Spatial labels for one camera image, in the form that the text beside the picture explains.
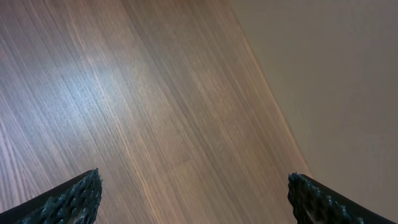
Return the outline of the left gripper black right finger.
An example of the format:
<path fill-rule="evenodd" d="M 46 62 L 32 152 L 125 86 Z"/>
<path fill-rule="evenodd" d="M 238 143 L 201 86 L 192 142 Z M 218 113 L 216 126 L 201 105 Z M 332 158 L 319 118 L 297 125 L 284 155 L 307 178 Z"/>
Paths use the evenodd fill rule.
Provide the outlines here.
<path fill-rule="evenodd" d="M 393 224 L 307 175 L 289 174 L 289 203 L 298 223 Z"/>

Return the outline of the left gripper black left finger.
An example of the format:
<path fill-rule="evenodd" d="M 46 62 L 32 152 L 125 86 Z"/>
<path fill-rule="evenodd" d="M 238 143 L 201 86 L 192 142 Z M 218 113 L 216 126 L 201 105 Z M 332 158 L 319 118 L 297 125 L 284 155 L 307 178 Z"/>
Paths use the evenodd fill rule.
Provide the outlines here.
<path fill-rule="evenodd" d="M 3 224 L 94 223 L 102 199 L 98 169 L 88 170 L 1 213 Z"/>

